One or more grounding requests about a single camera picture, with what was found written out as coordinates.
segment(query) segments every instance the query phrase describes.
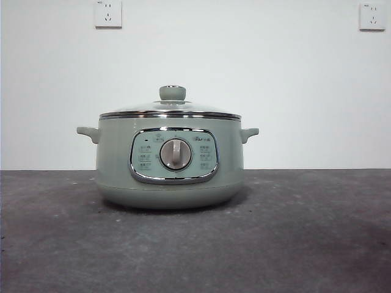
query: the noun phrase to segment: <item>electrical socket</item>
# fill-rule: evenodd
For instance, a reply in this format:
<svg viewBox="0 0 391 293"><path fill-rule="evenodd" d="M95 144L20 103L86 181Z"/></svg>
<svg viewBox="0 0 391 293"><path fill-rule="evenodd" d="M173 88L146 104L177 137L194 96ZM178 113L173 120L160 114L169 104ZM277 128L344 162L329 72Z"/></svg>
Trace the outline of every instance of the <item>electrical socket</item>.
<svg viewBox="0 0 391 293"><path fill-rule="evenodd" d="M360 30L384 31L386 29L386 5L384 3L360 4Z"/></svg>
<svg viewBox="0 0 391 293"><path fill-rule="evenodd" d="M122 1L107 0L96 2L95 28L122 28Z"/></svg>

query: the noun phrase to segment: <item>gray concrete surface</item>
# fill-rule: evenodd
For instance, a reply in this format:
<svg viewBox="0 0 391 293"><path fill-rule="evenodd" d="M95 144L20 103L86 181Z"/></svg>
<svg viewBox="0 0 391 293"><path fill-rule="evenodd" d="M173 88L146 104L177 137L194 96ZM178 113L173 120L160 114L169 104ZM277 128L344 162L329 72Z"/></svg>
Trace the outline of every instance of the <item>gray concrete surface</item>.
<svg viewBox="0 0 391 293"><path fill-rule="evenodd" d="M391 170L246 171L188 211L110 204L94 174L1 173L1 292L391 292Z"/></svg>

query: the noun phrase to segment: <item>mint green pot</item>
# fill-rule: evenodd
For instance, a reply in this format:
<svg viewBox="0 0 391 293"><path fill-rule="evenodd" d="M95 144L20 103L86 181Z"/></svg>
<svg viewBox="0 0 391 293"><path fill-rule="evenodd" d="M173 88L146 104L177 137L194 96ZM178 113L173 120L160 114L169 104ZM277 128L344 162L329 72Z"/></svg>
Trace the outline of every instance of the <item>mint green pot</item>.
<svg viewBox="0 0 391 293"><path fill-rule="evenodd" d="M243 148L258 128L241 117L185 102L179 86L161 101L100 115L98 128L78 127L97 147L103 197L135 208L184 209L234 196L243 181Z"/></svg>

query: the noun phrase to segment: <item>stainless steel rim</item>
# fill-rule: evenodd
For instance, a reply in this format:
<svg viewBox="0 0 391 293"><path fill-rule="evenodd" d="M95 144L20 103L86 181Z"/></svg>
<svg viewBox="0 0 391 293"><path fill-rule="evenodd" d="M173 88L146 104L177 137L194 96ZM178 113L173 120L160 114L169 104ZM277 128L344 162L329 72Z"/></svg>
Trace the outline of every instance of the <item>stainless steel rim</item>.
<svg viewBox="0 0 391 293"><path fill-rule="evenodd" d="M100 115L100 120L105 119L121 119L121 118L205 118L205 119L222 119L240 121L241 116L230 113L220 112L197 112L197 111L181 111L181 110L147 110L147 111L124 111L124 112L109 112Z"/></svg>

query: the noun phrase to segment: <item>chrome bezel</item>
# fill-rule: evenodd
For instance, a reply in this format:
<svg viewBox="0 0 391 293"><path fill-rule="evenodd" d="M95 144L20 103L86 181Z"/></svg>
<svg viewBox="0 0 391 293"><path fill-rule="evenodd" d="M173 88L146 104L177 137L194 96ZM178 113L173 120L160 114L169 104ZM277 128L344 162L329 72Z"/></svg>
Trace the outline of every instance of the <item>chrome bezel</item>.
<svg viewBox="0 0 391 293"><path fill-rule="evenodd" d="M99 120L121 118L205 118L241 121L241 116L236 114L186 110L123 111L103 113L99 116Z"/></svg>
<svg viewBox="0 0 391 293"><path fill-rule="evenodd" d="M181 178L151 177L151 176L143 175L143 174L141 174L141 173L136 171L136 169L134 168L134 166L132 164L132 152L133 152L134 140L140 133L150 132L150 131L186 131L185 129L188 129L188 131L194 131L194 132L205 132L205 133L210 134L210 136L212 136L212 138L214 140L214 147L216 149L216 165L214 166L212 171L210 171L209 173L204 174L202 176L181 177ZM213 133L210 132L209 130L192 128L192 127L165 127L165 126L163 126L163 127L160 127L160 128L142 129L142 130L138 131L133 136L132 144L130 146L130 155L129 155L129 159L128 159L128 167L129 167L131 176L134 179L136 179L136 180L138 180L140 182L151 183L151 184L178 184L179 185L179 184L201 183L201 182L205 182L205 181L210 180L216 174L216 171L219 168L219 161L220 161L220 156L219 156L219 148L217 146L217 140L216 140L215 136L213 135Z"/></svg>

